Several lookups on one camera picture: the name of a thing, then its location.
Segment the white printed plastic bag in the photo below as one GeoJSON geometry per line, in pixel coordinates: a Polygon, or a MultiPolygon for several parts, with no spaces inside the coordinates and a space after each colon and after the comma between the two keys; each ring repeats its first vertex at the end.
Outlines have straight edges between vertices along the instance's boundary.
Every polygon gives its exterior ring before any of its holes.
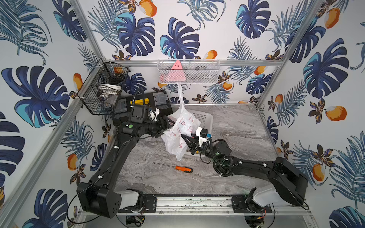
{"type": "Polygon", "coordinates": [[[168,116],[175,123],[172,128],[163,133],[161,138],[165,142],[166,151],[174,155],[177,161],[180,161],[188,147],[182,135],[191,136],[191,134],[196,133],[201,123],[194,114],[185,108],[182,86],[180,83],[177,86],[180,106],[176,112],[168,116]]]}

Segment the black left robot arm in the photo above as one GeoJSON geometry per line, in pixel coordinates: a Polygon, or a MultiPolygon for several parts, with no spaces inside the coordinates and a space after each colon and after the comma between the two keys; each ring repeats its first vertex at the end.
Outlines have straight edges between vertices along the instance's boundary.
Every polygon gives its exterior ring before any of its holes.
{"type": "Polygon", "coordinates": [[[115,192],[119,174],[129,154],[140,138],[148,134],[152,138],[160,137],[175,122],[167,116],[158,117],[157,121],[144,119],[126,121],[116,127],[113,148],[105,153],[96,173],[87,183],[81,182],[77,187],[77,197],[81,208],[99,216],[113,218],[122,209],[133,211],[142,208],[142,192],[125,190],[115,192]]]}

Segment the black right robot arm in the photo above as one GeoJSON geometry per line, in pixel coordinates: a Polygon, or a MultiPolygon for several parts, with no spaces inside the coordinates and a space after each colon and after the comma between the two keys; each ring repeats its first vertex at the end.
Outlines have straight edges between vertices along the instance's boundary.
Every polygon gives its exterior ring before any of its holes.
{"type": "Polygon", "coordinates": [[[286,202],[308,210],[305,195],[307,177],[286,159],[273,161],[244,160],[231,155],[232,150],[223,139],[212,140],[210,135],[181,135],[191,154],[199,153],[210,159],[214,170],[221,177],[248,176],[269,182],[261,188],[253,188],[247,199],[248,205],[264,207],[277,202],[286,202]]]}

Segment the black yellow toolbox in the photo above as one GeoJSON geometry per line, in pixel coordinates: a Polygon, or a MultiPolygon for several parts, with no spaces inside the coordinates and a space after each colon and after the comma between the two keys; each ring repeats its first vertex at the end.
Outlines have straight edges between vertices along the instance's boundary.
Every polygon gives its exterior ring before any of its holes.
{"type": "Polygon", "coordinates": [[[113,125],[134,121],[141,123],[142,119],[156,121],[158,116],[164,117],[173,113],[166,92],[138,94],[132,97],[120,98],[112,113],[113,125]]]}

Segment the white perforated plastic basket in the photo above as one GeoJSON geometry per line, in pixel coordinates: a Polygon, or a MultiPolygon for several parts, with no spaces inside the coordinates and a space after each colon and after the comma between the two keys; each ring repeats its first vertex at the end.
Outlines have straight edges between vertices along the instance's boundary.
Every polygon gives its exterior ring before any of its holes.
{"type": "Polygon", "coordinates": [[[189,111],[191,114],[193,114],[195,116],[195,118],[200,121],[200,123],[201,123],[200,127],[208,129],[209,134],[212,135],[213,116],[211,114],[192,110],[192,109],[188,109],[187,111],[189,111]]]}

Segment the pink triangle card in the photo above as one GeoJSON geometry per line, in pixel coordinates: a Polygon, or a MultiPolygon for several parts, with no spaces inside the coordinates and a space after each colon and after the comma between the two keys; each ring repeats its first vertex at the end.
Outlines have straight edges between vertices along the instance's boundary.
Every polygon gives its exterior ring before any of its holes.
{"type": "Polygon", "coordinates": [[[172,68],[168,70],[164,79],[169,83],[184,82],[186,80],[186,75],[180,60],[175,61],[172,68]]]}

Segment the orange handled screwdriver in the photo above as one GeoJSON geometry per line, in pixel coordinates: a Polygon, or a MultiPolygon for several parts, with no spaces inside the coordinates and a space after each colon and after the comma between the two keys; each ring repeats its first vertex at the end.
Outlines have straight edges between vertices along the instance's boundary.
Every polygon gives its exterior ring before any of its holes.
{"type": "Polygon", "coordinates": [[[167,167],[173,167],[176,170],[184,172],[184,173],[193,173],[193,171],[194,171],[193,168],[186,167],[186,166],[172,166],[172,165],[166,165],[166,164],[156,163],[156,162],[154,162],[154,164],[161,165],[161,166],[167,166],[167,167]]]}

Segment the aluminium linear rail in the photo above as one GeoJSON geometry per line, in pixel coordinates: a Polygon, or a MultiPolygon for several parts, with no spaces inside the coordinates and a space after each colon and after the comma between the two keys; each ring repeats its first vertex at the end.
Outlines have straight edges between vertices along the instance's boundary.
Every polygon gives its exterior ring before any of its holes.
{"type": "Polygon", "coordinates": [[[233,196],[173,196],[153,195],[143,196],[142,209],[133,211],[130,209],[119,209],[117,215],[206,215],[206,216],[311,216],[311,211],[301,207],[290,205],[274,204],[268,205],[265,209],[250,211],[244,207],[245,197],[243,195],[233,196]]]}

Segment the clear wall shelf basket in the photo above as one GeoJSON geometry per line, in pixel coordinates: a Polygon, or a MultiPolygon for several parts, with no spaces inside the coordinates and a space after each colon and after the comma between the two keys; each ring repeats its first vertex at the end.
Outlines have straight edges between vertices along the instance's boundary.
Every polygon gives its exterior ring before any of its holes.
{"type": "Polygon", "coordinates": [[[186,80],[184,82],[169,83],[165,81],[165,76],[175,63],[176,59],[161,59],[157,62],[157,69],[160,73],[159,82],[162,84],[208,84],[218,81],[220,62],[213,59],[188,59],[180,60],[186,80]]]}

